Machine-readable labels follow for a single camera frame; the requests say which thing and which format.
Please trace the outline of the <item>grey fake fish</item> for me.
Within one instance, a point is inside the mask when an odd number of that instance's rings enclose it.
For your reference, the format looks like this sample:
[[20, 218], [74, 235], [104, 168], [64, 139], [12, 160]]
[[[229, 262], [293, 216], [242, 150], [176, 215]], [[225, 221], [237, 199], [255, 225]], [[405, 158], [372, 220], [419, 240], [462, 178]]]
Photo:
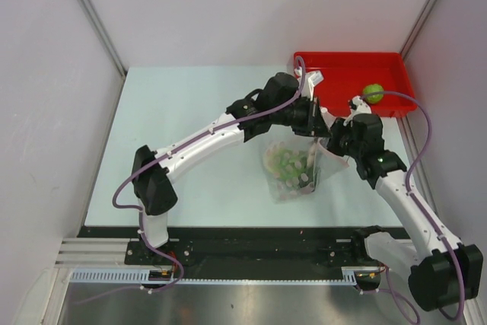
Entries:
[[310, 147], [307, 151], [307, 169], [313, 169], [314, 168], [314, 164], [315, 164], [315, 160], [316, 160], [316, 155], [317, 155], [317, 149], [318, 149], [318, 142], [317, 141], [313, 141], [311, 144], [310, 144]]

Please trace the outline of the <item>green fake lime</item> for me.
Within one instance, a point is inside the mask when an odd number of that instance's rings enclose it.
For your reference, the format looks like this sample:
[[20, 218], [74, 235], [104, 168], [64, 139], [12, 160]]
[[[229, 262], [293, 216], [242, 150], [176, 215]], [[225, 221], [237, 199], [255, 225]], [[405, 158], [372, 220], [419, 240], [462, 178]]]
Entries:
[[368, 104], [378, 104], [383, 99], [384, 88], [381, 84], [369, 84], [364, 87], [362, 97]]

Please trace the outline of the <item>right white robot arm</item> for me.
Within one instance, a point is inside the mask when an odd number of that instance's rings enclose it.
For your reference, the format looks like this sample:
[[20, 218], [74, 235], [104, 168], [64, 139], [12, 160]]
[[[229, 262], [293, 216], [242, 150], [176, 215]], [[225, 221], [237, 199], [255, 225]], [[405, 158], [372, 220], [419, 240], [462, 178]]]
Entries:
[[386, 150], [381, 118], [358, 113], [336, 118], [330, 127], [327, 148], [349, 156], [358, 175], [382, 197], [409, 235], [407, 247], [379, 228], [351, 246], [352, 259], [360, 265], [377, 260], [408, 285], [416, 304], [424, 311], [442, 311], [477, 297], [483, 255], [475, 244], [465, 245], [436, 216], [411, 184], [401, 158]]

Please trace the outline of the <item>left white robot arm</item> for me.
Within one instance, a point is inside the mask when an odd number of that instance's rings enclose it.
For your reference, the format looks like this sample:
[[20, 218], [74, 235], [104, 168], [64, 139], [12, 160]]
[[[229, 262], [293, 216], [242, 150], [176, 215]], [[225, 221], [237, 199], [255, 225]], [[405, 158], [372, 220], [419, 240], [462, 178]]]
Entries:
[[142, 256], [150, 263], [168, 255], [168, 212], [178, 197], [173, 185], [179, 177], [213, 154], [267, 133], [272, 126], [286, 126], [295, 135], [315, 140], [329, 136], [315, 87], [324, 77], [319, 71], [296, 75], [278, 72], [263, 88], [236, 100], [208, 126], [190, 137], [152, 151], [139, 148], [132, 166], [132, 186], [140, 206], [139, 230], [145, 238]]

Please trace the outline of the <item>clear zip top bag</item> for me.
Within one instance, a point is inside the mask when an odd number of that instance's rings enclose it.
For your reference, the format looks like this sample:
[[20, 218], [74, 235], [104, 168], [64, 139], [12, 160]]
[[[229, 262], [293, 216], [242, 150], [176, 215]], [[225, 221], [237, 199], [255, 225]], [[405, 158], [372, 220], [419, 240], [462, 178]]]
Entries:
[[269, 192], [277, 203], [314, 193], [324, 180], [347, 169], [346, 159], [329, 152], [325, 138], [272, 140], [263, 151]]

